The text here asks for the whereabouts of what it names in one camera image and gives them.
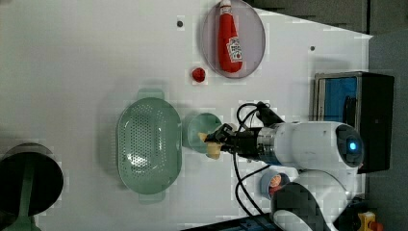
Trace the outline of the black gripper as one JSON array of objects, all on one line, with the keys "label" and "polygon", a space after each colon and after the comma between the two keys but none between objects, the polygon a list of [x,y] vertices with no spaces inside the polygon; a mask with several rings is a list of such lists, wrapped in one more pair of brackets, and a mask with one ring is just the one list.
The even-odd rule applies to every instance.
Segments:
[{"label": "black gripper", "polygon": [[230,154],[236,153],[243,158],[259,158],[263,153],[258,145],[260,131],[257,127],[234,133],[232,126],[224,123],[208,136],[208,141],[224,141],[221,150]]}]

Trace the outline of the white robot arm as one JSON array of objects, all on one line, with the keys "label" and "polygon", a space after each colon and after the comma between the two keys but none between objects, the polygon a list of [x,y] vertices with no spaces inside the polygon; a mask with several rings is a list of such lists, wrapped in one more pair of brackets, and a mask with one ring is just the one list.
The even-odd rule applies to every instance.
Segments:
[{"label": "white robot arm", "polygon": [[282,231],[339,231],[335,221],[357,194],[356,176],[365,156],[352,126],[275,122],[240,131],[223,124],[200,139],[216,153],[297,170],[295,179],[271,199],[270,218]]}]

